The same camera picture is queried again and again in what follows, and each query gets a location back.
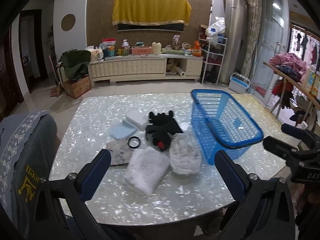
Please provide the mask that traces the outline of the white blue storage box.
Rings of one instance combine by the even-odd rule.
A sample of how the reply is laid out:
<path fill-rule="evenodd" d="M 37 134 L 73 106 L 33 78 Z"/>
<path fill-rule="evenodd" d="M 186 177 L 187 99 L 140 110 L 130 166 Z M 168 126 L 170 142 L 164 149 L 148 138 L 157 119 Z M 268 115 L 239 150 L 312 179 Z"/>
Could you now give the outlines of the white blue storage box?
<path fill-rule="evenodd" d="M 247 77 L 234 72 L 229 78 L 228 88 L 238 94 L 245 94 L 250 85 L 251 82 Z"/>

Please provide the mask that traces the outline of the light blue cloth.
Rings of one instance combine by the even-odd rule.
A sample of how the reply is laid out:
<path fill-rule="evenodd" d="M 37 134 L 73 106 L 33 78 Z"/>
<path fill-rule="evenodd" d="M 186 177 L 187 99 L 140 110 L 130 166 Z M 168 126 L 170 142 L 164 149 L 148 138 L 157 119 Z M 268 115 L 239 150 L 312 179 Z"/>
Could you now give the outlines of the light blue cloth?
<path fill-rule="evenodd" d="M 116 140 L 128 138 L 136 132 L 137 128 L 126 120 L 122 120 L 111 128 L 110 136 Z"/>

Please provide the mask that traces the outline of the white foam sponge block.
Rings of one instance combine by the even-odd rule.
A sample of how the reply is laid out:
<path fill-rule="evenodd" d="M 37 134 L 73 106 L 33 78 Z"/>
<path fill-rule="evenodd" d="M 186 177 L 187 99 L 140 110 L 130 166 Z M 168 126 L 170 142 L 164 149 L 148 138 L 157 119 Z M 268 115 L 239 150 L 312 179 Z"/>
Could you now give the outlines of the white foam sponge block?
<path fill-rule="evenodd" d="M 125 119 L 135 125 L 139 130 L 144 131 L 149 124 L 149 117 L 139 110 L 132 110 L 125 114 Z"/>

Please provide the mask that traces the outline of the grey patterned cloth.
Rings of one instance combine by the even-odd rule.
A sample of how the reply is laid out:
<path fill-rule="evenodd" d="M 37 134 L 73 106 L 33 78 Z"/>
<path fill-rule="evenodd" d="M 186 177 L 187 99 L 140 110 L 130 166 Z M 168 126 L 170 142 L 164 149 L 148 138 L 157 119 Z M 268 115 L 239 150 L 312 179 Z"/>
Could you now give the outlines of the grey patterned cloth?
<path fill-rule="evenodd" d="M 124 138 L 108 142 L 106 149 L 109 150 L 111 154 L 111 166 L 120 166 L 129 163 L 132 151 Z"/>

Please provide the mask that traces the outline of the blue plastic laundry basket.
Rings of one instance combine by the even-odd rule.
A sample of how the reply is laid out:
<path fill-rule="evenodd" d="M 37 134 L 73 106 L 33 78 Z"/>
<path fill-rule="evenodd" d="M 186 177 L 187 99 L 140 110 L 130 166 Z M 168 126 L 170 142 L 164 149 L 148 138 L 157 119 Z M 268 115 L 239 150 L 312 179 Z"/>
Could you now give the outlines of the blue plastic laundry basket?
<path fill-rule="evenodd" d="M 214 156 L 219 150 L 235 160 L 263 140 L 262 129 L 231 94 L 194 89 L 191 97 L 191 125 L 209 165 L 215 164 Z"/>

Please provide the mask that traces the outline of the white waffle knit towel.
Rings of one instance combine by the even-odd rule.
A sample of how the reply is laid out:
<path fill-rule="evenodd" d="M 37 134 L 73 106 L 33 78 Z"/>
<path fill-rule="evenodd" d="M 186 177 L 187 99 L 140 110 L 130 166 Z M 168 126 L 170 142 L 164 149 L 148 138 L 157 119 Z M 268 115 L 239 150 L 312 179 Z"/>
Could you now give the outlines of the white waffle knit towel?
<path fill-rule="evenodd" d="M 166 174 L 169 165 L 169 157 L 151 146 L 135 149 L 124 173 L 125 183 L 149 197 Z"/>

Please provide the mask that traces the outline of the white paper roll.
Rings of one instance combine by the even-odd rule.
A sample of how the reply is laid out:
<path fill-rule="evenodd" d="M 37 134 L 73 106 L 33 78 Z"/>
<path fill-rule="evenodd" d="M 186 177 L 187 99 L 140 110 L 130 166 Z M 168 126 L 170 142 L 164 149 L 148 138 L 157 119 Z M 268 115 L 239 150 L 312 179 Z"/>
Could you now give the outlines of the white paper roll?
<path fill-rule="evenodd" d="M 185 71 L 183 71 L 180 67 L 176 67 L 176 72 L 178 72 L 178 74 L 181 77 L 185 77 L 185 75 L 186 75 Z"/>

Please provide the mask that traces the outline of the silver standing air conditioner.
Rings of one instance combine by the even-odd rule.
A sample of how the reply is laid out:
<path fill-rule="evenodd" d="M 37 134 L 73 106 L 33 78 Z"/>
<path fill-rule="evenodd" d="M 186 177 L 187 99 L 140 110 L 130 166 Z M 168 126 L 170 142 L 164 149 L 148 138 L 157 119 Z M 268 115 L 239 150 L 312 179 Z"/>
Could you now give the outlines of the silver standing air conditioner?
<path fill-rule="evenodd" d="M 225 37 L 223 63 L 220 69 L 219 82 L 228 84 L 235 71 L 241 47 L 242 33 L 246 18 L 246 0 L 226 0 Z"/>

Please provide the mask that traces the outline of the pink flat box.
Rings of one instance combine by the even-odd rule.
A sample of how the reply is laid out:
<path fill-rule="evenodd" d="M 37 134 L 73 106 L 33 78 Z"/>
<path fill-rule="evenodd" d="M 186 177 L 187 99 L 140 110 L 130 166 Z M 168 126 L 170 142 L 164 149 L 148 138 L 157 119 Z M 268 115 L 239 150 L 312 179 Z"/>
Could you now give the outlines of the pink flat box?
<path fill-rule="evenodd" d="M 131 54 L 132 55 L 151 55 L 152 47 L 151 46 L 142 46 L 142 47 L 134 46 L 131 50 Z"/>

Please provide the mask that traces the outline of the orange snack bag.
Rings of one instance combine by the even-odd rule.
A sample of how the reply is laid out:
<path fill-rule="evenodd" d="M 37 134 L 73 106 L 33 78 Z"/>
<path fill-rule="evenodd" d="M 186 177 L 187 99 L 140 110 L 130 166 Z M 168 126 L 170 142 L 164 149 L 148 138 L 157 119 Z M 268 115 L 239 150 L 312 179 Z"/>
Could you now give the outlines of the orange snack bag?
<path fill-rule="evenodd" d="M 202 56 L 202 50 L 201 50 L 201 46 L 200 46 L 200 43 L 199 43 L 198 40 L 195 40 L 194 47 L 191 50 L 191 53 L 195 57 L 201 57 Z"/>

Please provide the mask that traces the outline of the cream plastic jar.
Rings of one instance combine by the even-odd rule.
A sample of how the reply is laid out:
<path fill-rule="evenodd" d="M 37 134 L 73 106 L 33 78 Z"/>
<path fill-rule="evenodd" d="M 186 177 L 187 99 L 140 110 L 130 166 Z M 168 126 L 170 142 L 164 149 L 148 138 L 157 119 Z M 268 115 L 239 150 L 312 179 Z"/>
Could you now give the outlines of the cream plastic jar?
<path fill-rule="evenodd" d="M 153 42 L 152 43 L 152 53 L 154 55 L 159 55 L 162 53 L 162 44 L 161 42 Z"/>

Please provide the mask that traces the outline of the cream TV cabinet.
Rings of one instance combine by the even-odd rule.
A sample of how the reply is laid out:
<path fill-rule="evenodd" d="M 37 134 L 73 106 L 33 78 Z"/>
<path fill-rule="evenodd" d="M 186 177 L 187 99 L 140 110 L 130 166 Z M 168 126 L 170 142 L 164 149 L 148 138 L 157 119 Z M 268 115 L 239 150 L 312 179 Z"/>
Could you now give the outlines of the cream TV cabinet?
<path fill-rule="evenodd" d="M 97 81 L 117 83 L 123 81 L 195 80 L 202 72 L 202 57 L 192 55 L 130 55 L 108 57 L 91 62 L 88 66 L 91 86 Z M 185 77 L 176 72 L 176 67 L 185 71 Z"/>

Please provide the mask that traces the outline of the white plastic bag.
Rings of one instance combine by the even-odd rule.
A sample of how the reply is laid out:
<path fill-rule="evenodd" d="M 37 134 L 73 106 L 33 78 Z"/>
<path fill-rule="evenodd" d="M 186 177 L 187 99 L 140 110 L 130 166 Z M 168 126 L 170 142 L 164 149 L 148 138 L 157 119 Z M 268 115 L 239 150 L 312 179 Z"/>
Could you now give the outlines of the white plastic bag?
<path fill-rule="evenodd" d="M 214 35 L 224 34 L 225 29 L 225 18 L 216 16 L 215 22 L 206 29 L 205 33 L 207 37 L 213 37 Z"/>

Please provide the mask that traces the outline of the white metal shelf rack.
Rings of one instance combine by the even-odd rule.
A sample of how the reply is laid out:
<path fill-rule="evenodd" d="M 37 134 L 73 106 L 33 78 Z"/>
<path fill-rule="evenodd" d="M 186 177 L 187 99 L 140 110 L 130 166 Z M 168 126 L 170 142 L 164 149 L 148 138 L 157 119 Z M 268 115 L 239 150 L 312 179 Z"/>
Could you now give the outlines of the white metal shelf rack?
<path fill-rule="evenodd" d="M 207 37 L 199 33 L 200 49 L 203 57 L 201 83 L 217 85 L 225 59 L 227 38 L 223 34 Z"/>

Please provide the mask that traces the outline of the brown cardboard box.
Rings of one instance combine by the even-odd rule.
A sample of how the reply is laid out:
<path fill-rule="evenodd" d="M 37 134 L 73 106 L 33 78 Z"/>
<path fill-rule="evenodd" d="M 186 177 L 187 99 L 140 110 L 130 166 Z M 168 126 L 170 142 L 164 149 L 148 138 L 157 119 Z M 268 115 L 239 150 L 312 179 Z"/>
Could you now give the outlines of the brown cardboard box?
<path fill-rule="evenodd" d="M 91 84 L 88 76 L 83 77 L 75 82 L 71 82 L 68 80 L 62 84 L 62 87 L 64 88 L 65 93 L 74 99 L 79 98 L 80 96 L 91 90 Z"/>

